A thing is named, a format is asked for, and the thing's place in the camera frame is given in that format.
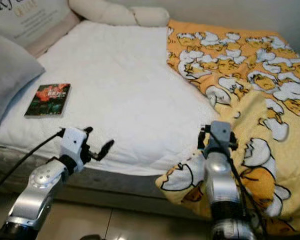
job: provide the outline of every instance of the black cable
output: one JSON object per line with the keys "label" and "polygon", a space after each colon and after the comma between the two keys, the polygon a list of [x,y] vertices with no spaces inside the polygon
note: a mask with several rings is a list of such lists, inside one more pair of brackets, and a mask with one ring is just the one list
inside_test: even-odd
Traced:
{"label": "black cable", "polygon": [[[231,170],[232,170],[232,172],[233,172],[233,175],[234,175],[235,179],[236,179],[236,180],[238,181],[238,183],[239,183],[239,187],[240,187],[241,192],[243,192],[243,194],[246,195],[246,196],[248,197],[249,201],[250,201],[250,202],[252,203],[252,205],[253,205],[253,208],[254,208],[254,210],[255,210],[255,212],[256,212],[256,215],[257,215],[257,217],[258,217],[258,219],[259,219],[259,222],[260,222],[260,225],[261,225],[261,228],[262,228],[262,235],[263,235],[264,239],[268,239],[267,229],[266,229],[266,226],[265,226],[265,224],[264,224],[264,222],[263,222],[263,219],[262,219],[262,215],[261,215],[261,213],[260,213],[260,210],[259,210],[259,208],[257,207],[257,205],[256,205],[256,203],[255,203],[253,197],[248,193],[246,187],[242,184],[241,179],[240,179],[240,176],[239,176],[239,174],[238,174],[238,172],[237,172],[237,169],[236,169],[236,167],[235,167],[235,165],[234,165],[233,160],[228,156],[227,150],[224,148],[224,146],[221,144],[221,142],[216,138],[216,136],[215,136],[211,131],[210,131],[210,134],[211,134],[211,136],[214,138],[215,142],[216,142],[216,143],[219,145],[219,147],[222,149],[223,153],[226,155],[227,160],[228,160],[228,162],[229,162],[229,164],[230,164],[230,166],[231,166]],[[245,208],[245,211],[247,211],[247,203],[246,203],[245,196],[243,196],[241,199],[242,199],[243,207]]]}
{"label": "black cable", "polygon": [[8,173],[4,175],[4,177],[0,180],[0,186],[5,182],[5,180],[28,158],[30,157],[35,151],[37,151],[39,148],[41,148],[43,145],[54,139],[55,137],[63,137],[65,133],[65,128],[63,128],[61,131],[57,132],[56,134],[49,137],[47,140],[40,143],[38,146],[36,146],[34,149],[32,149],[30,152],[28,152],[26,155],[24,155],[23,158],[21,158],[11,169]]}

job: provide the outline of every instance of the white quilted mattress pad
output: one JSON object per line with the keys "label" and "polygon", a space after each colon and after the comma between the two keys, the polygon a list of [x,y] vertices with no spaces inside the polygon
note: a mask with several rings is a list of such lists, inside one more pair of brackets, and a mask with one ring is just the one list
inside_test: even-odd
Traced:
{"label": "white quilted mattress pad", "polygon": [[[0,146],[26,153],[59,127],[92,126],[88,144],[115,144],[86,165],[128,175],[159,175],[197,147],[201,125],[217,114],[209,101],[166,64],[165,27],[110,26],[83,21],[38,61],[46,72],[12,100]],[[62,117],[25,118],[39,85],[70,83]],[[35,155],[58,156],[60,138]]]}

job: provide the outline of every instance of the cartoon print blanket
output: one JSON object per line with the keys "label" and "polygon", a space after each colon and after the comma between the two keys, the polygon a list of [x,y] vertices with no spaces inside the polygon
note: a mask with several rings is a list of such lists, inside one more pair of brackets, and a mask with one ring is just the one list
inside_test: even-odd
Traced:
{"label": "cartoon print blanket", "polygon": [[[171,20],[167,64],[231,123],[234,164],[268,233],[300,233],[300,56],[275,32]],[[204,162],[195,152],[156,185],[172,203],[209,217]]]}

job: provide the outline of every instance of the book cover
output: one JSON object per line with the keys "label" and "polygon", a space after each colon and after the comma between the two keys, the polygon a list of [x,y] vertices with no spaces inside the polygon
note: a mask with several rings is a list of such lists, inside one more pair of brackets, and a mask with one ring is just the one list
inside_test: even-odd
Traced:
{"label": "book cover", "polygon": [[69,90],[69,83],[40,85],[24,116],[60,116]]}

